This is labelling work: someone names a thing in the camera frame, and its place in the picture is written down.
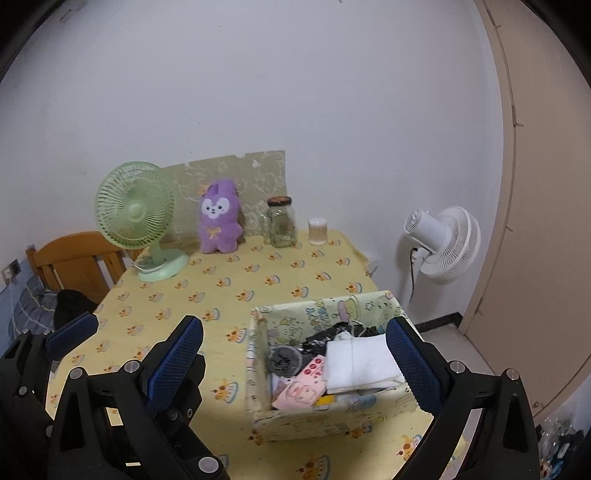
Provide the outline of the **dark brown sock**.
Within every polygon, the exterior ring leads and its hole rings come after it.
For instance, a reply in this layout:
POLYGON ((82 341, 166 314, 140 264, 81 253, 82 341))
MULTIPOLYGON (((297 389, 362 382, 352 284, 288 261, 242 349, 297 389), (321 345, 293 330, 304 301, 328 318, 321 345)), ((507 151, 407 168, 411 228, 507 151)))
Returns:
POLYGON ((293 346, 277 345, 270 350, 266 366, 271 374, 291 378, 304 368, 304 356, 293 346))

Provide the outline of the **white cloth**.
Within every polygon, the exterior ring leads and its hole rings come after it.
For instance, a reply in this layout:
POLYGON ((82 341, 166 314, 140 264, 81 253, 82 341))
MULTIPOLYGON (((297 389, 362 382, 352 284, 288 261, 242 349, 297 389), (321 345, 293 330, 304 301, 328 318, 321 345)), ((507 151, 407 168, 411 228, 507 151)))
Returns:
POLYGON ((388 389, 405 383, 384 334, 330 341, 324 380, 329 394, 388 389))

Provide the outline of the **black plastic bag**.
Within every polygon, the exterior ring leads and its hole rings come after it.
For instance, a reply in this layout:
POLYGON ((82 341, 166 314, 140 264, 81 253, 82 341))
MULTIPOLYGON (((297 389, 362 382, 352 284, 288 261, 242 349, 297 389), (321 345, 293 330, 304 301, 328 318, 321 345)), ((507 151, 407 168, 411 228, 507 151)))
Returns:
POLYGON ((374 337, 385 333, 383 326, 366 326, 362 323, 335 323, 328 329, 308 336, 298 347, 306 355, 325 355, 330 341, 374 337))

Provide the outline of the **blue plaid bedding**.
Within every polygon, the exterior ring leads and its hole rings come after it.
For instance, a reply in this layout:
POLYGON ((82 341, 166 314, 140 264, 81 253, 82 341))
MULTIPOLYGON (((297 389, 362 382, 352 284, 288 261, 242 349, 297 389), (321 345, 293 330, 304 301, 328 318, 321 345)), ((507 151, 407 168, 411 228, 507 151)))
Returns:
POLYGON ((1 291, 0 350, 4 353, 24 331, 42 334, 53 331, 57 294, 37 277, 16 282, 1 291))

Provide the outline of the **black garment on chair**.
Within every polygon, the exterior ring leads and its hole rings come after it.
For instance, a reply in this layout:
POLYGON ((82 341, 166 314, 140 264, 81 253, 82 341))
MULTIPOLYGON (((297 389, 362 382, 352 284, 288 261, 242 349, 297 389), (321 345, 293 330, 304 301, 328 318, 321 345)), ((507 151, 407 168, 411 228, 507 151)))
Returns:
POLYGON ((64 289, 56 295, 56 305, 53 313, 54 328, 59 329, 80 315, 93 313, 98 304, 90 300, 82 292, 64 289))

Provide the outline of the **wooden chair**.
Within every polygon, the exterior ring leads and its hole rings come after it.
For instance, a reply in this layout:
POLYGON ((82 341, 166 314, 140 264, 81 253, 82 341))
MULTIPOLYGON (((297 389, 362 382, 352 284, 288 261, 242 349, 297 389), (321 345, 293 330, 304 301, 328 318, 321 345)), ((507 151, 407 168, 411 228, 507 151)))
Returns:
POLYGON ((26 249, 33 273, 54 292, 76 290, 98 304, 110 291, 108 279, 117 283, 127 267, 124 259, 135 261, 139 250, 125 250, 111 244, 100 232, 66 235, 37 250, 26 249))

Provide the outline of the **beige door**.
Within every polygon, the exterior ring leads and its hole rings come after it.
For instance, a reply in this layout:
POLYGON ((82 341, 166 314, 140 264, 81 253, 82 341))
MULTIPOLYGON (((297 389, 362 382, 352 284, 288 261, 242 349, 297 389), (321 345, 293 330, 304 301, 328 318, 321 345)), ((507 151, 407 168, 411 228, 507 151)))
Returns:
POLYGON ((520 374, 541 421, 590 373, 590 87, 530 7, 477 8, 504 145, 493 233, 461 329, 493 371, 520 374))

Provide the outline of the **yellow cake print tablecloth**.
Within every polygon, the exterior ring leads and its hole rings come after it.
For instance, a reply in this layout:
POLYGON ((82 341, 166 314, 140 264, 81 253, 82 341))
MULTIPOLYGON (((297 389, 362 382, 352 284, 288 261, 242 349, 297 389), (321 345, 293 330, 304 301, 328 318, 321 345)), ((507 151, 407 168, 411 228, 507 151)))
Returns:
POLYGON ((195 251, 168 280, 122 275, 97 308, 97 333, 51 375, 46 407, 56 411, 72 369, 114 372, 193 315, 204 324, 206 371, 191 426, 231 478, 391 479, 431 423, 410 389, 397 385, 300 415, 274 412, 264 348, 301 343, 342 320, 384 329, 401 313, 338 232, 322 247, 300 241, 276 249, 250 237, 230 254, 195 251))

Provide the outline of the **yellow cartoon fabric storage box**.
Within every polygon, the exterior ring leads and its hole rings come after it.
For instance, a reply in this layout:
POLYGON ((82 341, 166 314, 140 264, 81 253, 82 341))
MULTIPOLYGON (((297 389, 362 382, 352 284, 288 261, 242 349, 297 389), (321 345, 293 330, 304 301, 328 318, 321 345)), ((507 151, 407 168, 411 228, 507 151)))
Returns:
POLYGON ((245 410, 267 441, 368 431, 418 404, 386 344, 405 311, 389 291, 259 306, 245 410))

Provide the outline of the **green desk fan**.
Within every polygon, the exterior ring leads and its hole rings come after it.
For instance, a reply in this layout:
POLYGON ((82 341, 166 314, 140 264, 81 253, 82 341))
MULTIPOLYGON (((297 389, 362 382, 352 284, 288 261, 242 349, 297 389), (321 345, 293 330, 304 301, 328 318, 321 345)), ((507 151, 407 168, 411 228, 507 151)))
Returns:
POLYGON ((188 265, 186 253, 161 247, 173 220, 175 193, 160 167, 143 161, 119 165, 98 187, 94 209, 102 235, 136 255, 133 266, 141 281, 172 278, 188 265))

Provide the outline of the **purple plush bunny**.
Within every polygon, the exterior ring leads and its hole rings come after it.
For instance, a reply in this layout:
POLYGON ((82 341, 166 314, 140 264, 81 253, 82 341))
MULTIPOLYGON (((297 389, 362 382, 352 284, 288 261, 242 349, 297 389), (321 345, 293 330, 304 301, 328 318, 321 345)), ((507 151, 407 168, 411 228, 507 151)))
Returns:
POLYGON ((198 237, 204 254, 232 253, 238 248, 243 233, 239 213, 235 182, 231 179, 212 182, 202 195, 198 219, 198 237))

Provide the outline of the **white standing fan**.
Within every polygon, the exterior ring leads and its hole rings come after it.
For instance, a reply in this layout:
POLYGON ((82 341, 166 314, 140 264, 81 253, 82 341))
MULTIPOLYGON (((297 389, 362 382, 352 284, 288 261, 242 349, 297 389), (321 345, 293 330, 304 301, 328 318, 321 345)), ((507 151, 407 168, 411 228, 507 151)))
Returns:
POLYGON ((406 219, 404 232, 416 244, 410 253, 408 304, 419 276, 438 285, 462 276, 476 260, 482 240, 478 220, 461 206, 448 207, 436 216, 417 209, 406 219))

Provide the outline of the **glass jar with lid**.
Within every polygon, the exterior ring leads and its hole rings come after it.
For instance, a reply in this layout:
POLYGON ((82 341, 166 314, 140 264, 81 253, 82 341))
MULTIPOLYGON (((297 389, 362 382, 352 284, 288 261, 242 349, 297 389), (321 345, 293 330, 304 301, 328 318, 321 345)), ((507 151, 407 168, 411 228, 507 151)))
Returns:
POLYGON ((267 199, 262 221, 263 236, 274 248, 288 248, 297 243, 293 199, 290 196, 267 199))

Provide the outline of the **wall power socket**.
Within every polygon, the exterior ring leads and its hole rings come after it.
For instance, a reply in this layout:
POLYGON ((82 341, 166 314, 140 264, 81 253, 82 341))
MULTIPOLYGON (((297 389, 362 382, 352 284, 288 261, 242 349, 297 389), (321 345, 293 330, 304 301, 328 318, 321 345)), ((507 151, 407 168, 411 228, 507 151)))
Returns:
POLYGON ((6 285, 9 285, 20 273, 22 269, 17 259, 10 262, 1 270, 1 276, 6 285))

